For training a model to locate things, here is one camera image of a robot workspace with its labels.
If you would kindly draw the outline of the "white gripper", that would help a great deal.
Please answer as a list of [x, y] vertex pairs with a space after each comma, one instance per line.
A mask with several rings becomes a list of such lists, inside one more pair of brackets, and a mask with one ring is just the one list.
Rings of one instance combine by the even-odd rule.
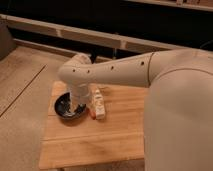
[[69, 92], [70, 92], [70, 111], [72, 113], [82, 113], [91, 99], [89, 85], [88, 84], [70, 85]]

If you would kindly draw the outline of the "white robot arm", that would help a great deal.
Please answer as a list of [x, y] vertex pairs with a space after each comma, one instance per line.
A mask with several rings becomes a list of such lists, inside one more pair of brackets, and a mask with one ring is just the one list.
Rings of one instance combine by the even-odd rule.
[[59, 78], [79, 104], [90, 83], [147, 87], [145, 171], [213, 171], [213, 52], [156, 51], [96, 64], [77, 54]]

